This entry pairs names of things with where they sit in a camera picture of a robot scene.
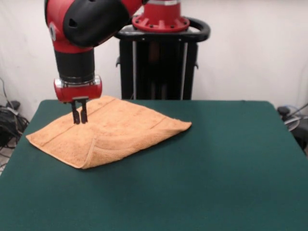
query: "towel fold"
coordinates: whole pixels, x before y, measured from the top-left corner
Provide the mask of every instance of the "towel fold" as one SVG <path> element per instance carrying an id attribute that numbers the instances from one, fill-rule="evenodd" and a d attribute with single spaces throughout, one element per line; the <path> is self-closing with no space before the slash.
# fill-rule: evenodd
<path id="1" fill-rule="evenodd" d="M 88 102 L 87 111 L 87 124 L 74 125 L 69 113 L 27 139 L 58 160 L 86 169 L 121 160 L 192 125 L 110 96 Z"/>

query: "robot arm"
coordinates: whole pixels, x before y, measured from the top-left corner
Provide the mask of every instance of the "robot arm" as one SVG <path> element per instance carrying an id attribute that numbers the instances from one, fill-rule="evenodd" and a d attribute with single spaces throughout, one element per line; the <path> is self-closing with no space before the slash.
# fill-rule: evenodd
<path id="1" fill-rule="evenodd" d="M 99 98 L 102 81 L 94 74 L 94 47 L 123 28 L 148 0 L 45 0 L 59 79 L 57 98 L 71 103 L 74 123 L 86 123 L 86 101 Z M 82 111 L 76 110 L 82 103 Z"/>

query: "cable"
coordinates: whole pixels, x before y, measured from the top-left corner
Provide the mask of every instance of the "cable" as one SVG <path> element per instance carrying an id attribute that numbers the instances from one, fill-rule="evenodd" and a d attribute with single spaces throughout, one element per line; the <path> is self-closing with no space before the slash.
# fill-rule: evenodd
<path id="1" fill-rule="evenodd" d="M 8 97 L 7 97 L 6 92 L 5 92 L 4 80 L 1 77 L 0 77 L 0 81 L 2 82 L 3 94 L 4 94 L 5 99 L 9 103 L 9 105 L 12 107 L 12 109 L 14 109 L 12 103 L 8 100 Z"/>
<path id="2" fill-rule="evenodd" d="M 15 149 L 15 148 L 16 148 L 16 146 L 14 146 L 14 147 L 10 147 L 10 146 L 8 146 L 8 145 L 5 145 L 5 146 L 4 146 L 4 148 L 8 148 L 8 149 Z"/>
<path id="3" fill-rule="evenodd" d="M 5 158 L 8 158 L 8 159 L 11 158 L 11 157 L 9 157 L 8 155 L 4 155 L 4 154 L 2 154 L 2 153 L 0 153 L 0 155 L 3 156 L 3 157 L 5 157 Z"/>
<path id="4" fill-rule="evenodd" d="M 4 125 L 0 125 L 0 128 L 3 128 L 4 130 L 6 130 L 8 133 L 10 133 L 12 136 L 19 138 L 18 135 L 14 134 L 13 131 L 11 131 L 8 127 L 5 127 Z"/>
<path id="5" fill-rule="evenodd" d="M 10 113 L 10 114 L 12 114 L 12 116 L 14 116 L 15 123 L 16 123 L 16 130 L 18 131 L 18 133 L 22 134 L 25 131 L 27 125 L 29 124 L 29 121 L 26 118 L 20 116 L 18 114 L 18 112 L 16 112 L 15 110 L 13 110 L 11 108 L 0 107 L 0 112 L 2 112 L 2 113 Z M 18 129 L 18 123 L 21 126 L 22 131 L 20 131 Z"/>
<path id="6" fill-rule="evenodd" d="M 4 164 L 1 164 L 1 165 L 0 165 L 0 169 L 3 168 L 3 167 L 5 167 L 7 164 L 8 164 L 8 162 L 6 162 L 6 163 L 4 163 Z"/>

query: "table surface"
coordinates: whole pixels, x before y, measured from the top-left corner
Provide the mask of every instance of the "table surface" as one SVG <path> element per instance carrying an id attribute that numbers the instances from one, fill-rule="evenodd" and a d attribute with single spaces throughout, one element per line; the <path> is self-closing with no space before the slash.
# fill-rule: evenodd
<path id="1" fill-rule="evenodd" d="M 271 104 L 136 103 L 193 125 L 148 150 L 88 170 L 59 162 L 23 137 L 0 177 L 0 229 L 308 229 L 308 161 Z M 69 110 L 43 101 L 26 134 Z"/>

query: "white wall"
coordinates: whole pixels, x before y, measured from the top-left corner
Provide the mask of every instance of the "white wall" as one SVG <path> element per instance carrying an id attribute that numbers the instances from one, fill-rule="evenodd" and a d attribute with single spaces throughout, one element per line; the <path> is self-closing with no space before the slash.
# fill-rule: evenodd
<path id="1" fill-rule="evenodd" d="M 212 28 L 200 44 L 194 99 L 308 101 L 308 1 L 183 0 L 182 11 Z M 115 38 L 95 51 L 104 94 L 116 97 L 118 52 Z M 43 0 L 0 0 L 0 76 L 8 97 L 31 118 L 40 101 L 55 99 L 57 75 Z"/>

